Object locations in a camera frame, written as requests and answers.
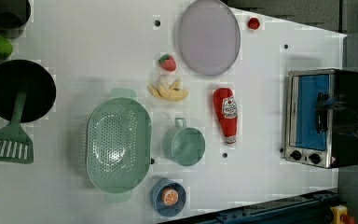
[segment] mug handle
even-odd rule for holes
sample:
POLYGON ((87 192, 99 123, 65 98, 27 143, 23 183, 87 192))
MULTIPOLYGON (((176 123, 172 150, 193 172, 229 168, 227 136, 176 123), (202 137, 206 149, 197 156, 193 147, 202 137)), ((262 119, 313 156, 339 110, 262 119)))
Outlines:
POLYGON ((182 120, 182 127, 185 128, 185 127, 186 127, 186 120, 185 120, 185 118, 176 118, 176 119, 175 119, 175 127, 180 127, 180 126, 179 126, 179 121, 178 121, 179 119, 182 120))

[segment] toy strawberry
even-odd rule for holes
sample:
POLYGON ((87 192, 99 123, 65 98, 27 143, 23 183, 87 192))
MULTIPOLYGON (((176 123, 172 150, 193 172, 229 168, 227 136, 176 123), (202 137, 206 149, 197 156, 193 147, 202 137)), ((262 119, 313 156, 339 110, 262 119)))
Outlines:
POLYGON ((257 18, 251 18, 248 22, 248 27, 252 30, 257 30, 260 27, 260 21, 257 18))
POLYGON ((173 72, 176 70, 176 62, 175 59, 169 55, 165 54, 158 60, 159 66, 161 66, 163 69, 173 72))

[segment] bottle label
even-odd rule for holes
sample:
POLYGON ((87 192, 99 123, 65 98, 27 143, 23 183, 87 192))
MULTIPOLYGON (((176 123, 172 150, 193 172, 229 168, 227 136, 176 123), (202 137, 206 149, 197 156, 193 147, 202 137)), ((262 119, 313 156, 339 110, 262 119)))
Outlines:
POLYGON ((237 104, 235 103, 234 96, 223 99, 222 114, 226 119, 235 119, 237 115, 237 104))
POLYGON ((237 142, 237 136, 230 136, 230 137, 226 137, 226 142, 229 144, 233 144, 235 142, 237 142))

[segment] spatula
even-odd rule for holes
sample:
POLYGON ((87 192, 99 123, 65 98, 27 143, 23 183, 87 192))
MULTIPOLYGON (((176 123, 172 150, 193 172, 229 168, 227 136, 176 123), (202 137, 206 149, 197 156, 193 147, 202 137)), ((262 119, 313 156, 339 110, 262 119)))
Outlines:
POLYGON ((10 123, 0 129, 0 161, 25 164, 34 162, 33 142, 21 127, 22 110, 27 96, 24 85, 22 81, 10 123))

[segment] white table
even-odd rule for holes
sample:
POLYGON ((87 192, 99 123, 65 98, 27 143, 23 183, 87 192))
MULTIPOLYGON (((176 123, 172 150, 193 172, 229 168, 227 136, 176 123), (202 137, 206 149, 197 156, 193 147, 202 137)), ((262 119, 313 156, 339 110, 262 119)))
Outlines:
MULTIPOLYGON (((223 75, 204 77, 186 66, 175 38, 175 25, 191 2, 33 1, 33 15, 13 41, 10 59, 48 68, 57 100, 42 119, 23 124, 34 140, 34 163, 0 162, 0 224, 155 223, 337 187, 337 169, 285 161, 279 149, 287 72, 340 68, 345 35, 232 9, 241 28, 240 55, 223 75), (262 21, 259 30, 246 27, 250 16, 262 21), (166 52, 178 64, 174 77, 189 90, 180 103, 160 101, 146 87, 157 80, 157 59, 166 52), (211 100, 213 90, 226 86, 239 106, 235 149, 223 143, 211 100), (153 123, 156 163, 125 203, 106 202, 85 165, 88 119, 114 87, 136 90, 153 123), (163 134, 175 117, 185 117, 206 139, 204 157, 190 168, 162 154, 163 134), (150 204, 150 190, 161 177, 186 189, 186 207, 176 217, 161 217, 150 204)), ((0 119, 0 127, 6 123, 0 119)))

